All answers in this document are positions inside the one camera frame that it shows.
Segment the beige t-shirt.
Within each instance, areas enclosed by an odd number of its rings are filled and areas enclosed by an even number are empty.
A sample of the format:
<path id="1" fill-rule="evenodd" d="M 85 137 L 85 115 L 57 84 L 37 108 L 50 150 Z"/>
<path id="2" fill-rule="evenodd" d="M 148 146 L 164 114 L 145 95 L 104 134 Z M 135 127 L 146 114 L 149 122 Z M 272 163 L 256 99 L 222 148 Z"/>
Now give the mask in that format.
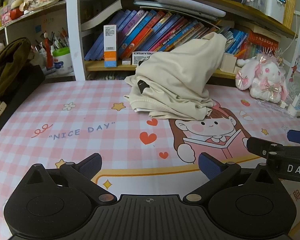
<path id="1" fill-rule="evenodd" d="M 222 62 L 226 38 L 209 33 L 170 52 L 156 52 L 125 78 L 125 95 L 134 111 L 157 119 L 204 120 L 213 100 L 205 87 Z"/>

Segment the white tablet on books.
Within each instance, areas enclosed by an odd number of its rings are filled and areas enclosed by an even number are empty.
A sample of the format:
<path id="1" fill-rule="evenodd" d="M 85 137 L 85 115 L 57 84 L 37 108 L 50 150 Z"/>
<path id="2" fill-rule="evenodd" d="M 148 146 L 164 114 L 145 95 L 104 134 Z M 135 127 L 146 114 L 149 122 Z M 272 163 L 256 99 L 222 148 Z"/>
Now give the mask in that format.
<path id="1" fill-rule="evenodd" d="M 176 5 L 179 7 L 192 9 L 195 11 L 200 11 L 217 17 L 224 17 L 226 15 L 226 12 L 220 9 L 193 0 L 156 0 L 156 1 L 163 4 Z"/>

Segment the olive brown bag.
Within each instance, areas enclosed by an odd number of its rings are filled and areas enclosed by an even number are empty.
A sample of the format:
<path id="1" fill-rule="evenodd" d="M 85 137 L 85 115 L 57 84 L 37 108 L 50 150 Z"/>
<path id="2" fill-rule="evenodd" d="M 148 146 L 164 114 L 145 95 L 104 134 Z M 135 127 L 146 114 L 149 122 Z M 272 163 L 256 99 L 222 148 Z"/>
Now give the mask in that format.
<path id="1" fill-rule="evenodd" d="M 22 37 L 5 46 L 0 52 L 0 97 L 28 61 L 30 51 L 30 40 Z"/>

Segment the white green-lid jar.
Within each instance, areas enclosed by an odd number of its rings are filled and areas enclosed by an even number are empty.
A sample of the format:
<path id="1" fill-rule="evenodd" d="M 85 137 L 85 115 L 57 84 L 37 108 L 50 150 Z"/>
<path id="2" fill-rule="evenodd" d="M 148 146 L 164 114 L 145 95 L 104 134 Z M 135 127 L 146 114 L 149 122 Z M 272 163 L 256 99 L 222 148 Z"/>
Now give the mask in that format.
<path id="1" fill-rule="evenodd" d="M 52 53 L 53 65 L 58 75 L 69 74 L 73 71 L 70 48 L 64 47 Z"/>

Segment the flat white orange box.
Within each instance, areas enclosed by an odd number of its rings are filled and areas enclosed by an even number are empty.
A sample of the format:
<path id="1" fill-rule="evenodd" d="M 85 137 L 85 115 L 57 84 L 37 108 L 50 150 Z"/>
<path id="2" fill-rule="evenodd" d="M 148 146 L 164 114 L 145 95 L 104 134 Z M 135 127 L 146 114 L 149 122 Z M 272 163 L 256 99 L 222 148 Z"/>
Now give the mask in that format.
<path id="1" fill-rule="evenodd" d="M 154 53 L 154 51 L 134 51 L 132 53 L 132 65 L 138 66 L 140 61 L 147 60 Z"/>

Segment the pink checkered table mat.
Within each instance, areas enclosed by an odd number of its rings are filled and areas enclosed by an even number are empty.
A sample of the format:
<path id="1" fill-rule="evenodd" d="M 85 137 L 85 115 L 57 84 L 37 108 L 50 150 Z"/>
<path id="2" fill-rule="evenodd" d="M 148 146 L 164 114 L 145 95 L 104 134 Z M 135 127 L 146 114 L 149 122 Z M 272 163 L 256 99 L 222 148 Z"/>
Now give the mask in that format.
<path id="1" fill-rule="evenodd" d="M 10 238 L 4 206 L 36 163 L 55 168 L 93 153 L 102 157 L 93 182 L 122 194 L 187 193 L 207 182 L 197 163 L 174 148 L 189 136 L 183 123 L 132 110 L 124 81 L 51 83 L 40 86 L 0 131 L 0 239 Z"/>

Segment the red book box set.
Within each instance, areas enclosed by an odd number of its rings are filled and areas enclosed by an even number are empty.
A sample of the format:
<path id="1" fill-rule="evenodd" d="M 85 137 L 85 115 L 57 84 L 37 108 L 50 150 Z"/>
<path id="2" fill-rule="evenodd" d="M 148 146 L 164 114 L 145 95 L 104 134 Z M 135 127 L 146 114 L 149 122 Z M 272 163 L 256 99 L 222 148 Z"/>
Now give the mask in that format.
<path id="1" fill-rule="evenodd" d="M 241 50 L 243 54 L 241 55 L 242 59 L 249 59 L 255 57 L 257 54 L 262 53 L 264 50 L 272 49 L 272 54 L 277 50 L 279 42 L 266 37 L 262 34 L 256 34 L 252 31 L 249 32 L 247 38 L 241 45 Z"/>

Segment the row of colourful books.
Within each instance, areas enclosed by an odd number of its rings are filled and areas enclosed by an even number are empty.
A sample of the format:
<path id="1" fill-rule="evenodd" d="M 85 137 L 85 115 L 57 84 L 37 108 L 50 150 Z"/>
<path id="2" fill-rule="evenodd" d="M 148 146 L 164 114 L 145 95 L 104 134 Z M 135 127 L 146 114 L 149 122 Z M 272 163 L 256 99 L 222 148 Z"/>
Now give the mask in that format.
<path id="1" fill-rule="evenodd" d="M 218 21 L 205 21 L 167 10 L 119 10 L 106 25 L 117 26 L 117 57 L 131 59 L 134 51 L 171 51 L 207 34 L 221 34 L 226 39 L 225 52 L 237 55 L 248 33 Z M 103 30 L 87 51 L 86 61 L 104 59 Z"/>

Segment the pink white plush bunny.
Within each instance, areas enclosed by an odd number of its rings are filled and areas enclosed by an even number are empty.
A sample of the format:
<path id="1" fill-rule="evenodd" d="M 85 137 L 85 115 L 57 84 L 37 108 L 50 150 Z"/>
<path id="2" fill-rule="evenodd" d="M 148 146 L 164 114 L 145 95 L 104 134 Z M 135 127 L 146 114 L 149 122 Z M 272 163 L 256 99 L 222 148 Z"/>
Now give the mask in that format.
<path id="1" fill-rule="evenodd" d="M 260 53 L 250 59 L 238 59 L 236 64 L 239 70 L 235 83 L 239 90 L 248 89 L 251 97 L 263 101 L 286 101 L 288 89 L 285 72 L 276 57 Z"/>

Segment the wooden white bookshelf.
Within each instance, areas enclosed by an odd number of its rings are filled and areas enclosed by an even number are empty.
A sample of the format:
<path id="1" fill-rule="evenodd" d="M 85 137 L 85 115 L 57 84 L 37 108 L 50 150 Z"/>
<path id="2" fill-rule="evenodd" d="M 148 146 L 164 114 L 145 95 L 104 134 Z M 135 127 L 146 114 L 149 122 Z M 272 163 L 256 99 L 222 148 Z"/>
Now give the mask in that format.
<path id="1" fill-rule="evenodd" d="M 70 48 L 75 79 L 83 81 L 93 71 L 134 70 L 124 65 L 140 52 L 150 55 L 170 51 L 192 38 L 236 28 L 243 22 L 264 29 L 259 34 L 245 29 L 226 49 L 234 54 L 248 36 L 261 46 L 277 48 L 281 38 L 291 38 L 300 50 L 300 15 L 294 3 L 255 0 L 258 10 L 243 0 L 28 0 L 30 12 L 0 27 L 0 42 L 19 37 L 33 44 L 54 35 Z"/>

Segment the small beige box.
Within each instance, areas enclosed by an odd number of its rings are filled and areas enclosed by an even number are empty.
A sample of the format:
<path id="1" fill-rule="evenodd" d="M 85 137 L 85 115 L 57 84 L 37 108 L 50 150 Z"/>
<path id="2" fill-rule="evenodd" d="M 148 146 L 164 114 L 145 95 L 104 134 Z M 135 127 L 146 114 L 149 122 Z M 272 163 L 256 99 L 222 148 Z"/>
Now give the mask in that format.
<path id="1" fill-rule="evenodd" d="M 219 69 L 226 73 L 234 73 L 237 57 L 224 53 Z"/>

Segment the tall white orange box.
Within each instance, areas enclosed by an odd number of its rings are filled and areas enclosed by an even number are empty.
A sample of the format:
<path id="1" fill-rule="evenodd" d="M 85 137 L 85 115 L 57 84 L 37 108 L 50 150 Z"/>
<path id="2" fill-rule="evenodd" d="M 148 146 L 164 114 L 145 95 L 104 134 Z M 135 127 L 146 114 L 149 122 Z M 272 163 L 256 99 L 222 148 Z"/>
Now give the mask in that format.
<path id="1" fill-rule="evenodd" d="M 104 66 L 106 68 L 117 67 L 117 26 L 105 25 L 104 30 Z"/>

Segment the white power adapter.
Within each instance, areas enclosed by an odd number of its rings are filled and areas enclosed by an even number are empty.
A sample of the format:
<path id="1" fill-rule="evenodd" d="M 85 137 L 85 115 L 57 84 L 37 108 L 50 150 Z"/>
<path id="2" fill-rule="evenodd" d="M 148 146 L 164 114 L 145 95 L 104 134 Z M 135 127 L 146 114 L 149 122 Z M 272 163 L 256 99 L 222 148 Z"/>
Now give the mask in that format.
<path id="1" fill-rule="evenodd" d="M 300 104 L 300 95 L 296 95 L 292 102 L 292 106 L 294 108 L 297 108 L 299 104 Z"/>

